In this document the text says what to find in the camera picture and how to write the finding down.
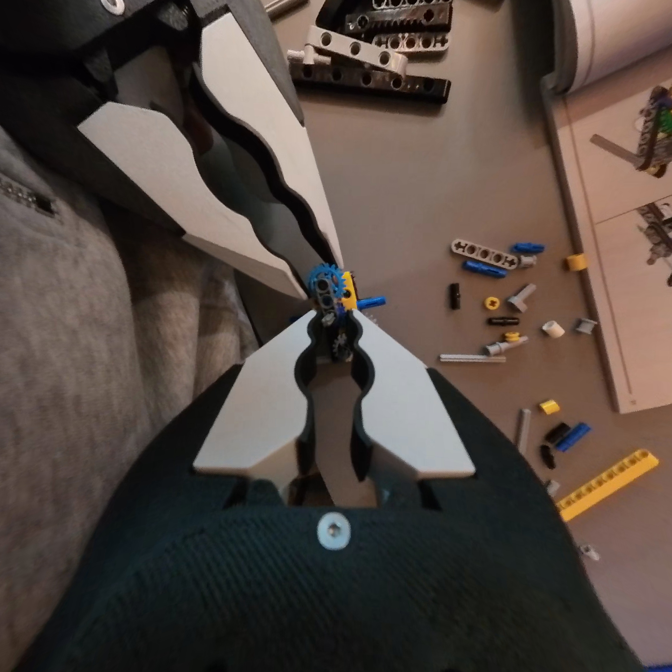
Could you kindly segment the light grey holed lego beam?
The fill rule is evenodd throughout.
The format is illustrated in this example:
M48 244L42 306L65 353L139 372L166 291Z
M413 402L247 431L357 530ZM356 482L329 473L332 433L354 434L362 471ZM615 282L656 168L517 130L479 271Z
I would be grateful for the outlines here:
M450 251L481 264L512 271L519 267L519 258L513 254L479 245L465 239L455 239L450 244Z

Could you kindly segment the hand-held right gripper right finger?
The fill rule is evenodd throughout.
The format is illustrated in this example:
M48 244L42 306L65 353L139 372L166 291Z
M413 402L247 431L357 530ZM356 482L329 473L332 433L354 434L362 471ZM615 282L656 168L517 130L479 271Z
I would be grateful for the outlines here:
M374 487L379 507L395 497L420 501L424 481L465 479L475 464L429 369L366 317L349 313L353 409L351 463Z

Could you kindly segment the grey lego axle connector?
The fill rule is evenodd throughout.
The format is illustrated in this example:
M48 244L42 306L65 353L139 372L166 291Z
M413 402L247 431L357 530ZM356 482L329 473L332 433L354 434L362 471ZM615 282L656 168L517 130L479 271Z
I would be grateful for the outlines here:
M525 313L527 311L527 301L536 290L537 286L534 283L528 283L516 294L508 297L506 302L518 313Z

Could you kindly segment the lego gear assembly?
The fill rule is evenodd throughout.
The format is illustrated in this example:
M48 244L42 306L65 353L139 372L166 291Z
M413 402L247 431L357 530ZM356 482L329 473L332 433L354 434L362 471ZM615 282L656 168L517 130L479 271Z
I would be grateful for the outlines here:
M354 276L330 264L320 264L311 269L307 289L321 315L331 361L349 363L353 348L348 336L348 315L355 310L383 307L387 303L386 297L360 298Z

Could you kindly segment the long yellow lego beam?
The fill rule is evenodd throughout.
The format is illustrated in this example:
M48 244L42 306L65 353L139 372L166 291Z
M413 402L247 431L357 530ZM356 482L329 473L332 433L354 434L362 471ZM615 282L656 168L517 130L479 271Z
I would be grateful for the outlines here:
M644 449L636 450L559 499L556 509L567 523L658 466L659 459L654 454Z

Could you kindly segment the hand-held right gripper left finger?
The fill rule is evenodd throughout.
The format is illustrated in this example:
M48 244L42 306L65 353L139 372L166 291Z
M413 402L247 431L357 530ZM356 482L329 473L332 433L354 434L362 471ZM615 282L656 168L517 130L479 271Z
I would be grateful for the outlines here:
M309 310L249 356L193 467L205 475L269 481L287 500L315 459L318 313Z

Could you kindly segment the pile of lego beams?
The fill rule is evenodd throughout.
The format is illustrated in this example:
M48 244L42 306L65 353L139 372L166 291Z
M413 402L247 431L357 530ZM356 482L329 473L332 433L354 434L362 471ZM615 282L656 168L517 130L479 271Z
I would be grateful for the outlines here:
M451 82L408 71L411 59L442 58L452 1L325 1L301 50L288 50L297 87L444 105Z

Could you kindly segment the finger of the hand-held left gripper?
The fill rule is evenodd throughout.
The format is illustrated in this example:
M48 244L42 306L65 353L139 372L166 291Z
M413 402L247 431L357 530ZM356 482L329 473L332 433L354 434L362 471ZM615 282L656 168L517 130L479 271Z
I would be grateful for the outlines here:
M78 130L184 230L185 242L275 291L308 298L290 264L209 189L191 145L165 114L108 102Z
M191 90L210 125L258 164L273 199L295 218L317 256L344 266L288 63L264 11L202 19Z

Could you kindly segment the lego instruction booklet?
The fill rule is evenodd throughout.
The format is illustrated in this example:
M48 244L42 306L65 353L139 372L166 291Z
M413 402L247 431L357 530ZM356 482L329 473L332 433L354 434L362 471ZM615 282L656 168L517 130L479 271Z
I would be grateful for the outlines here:
M542 79L617 410L671 404L671 2L553 1Z

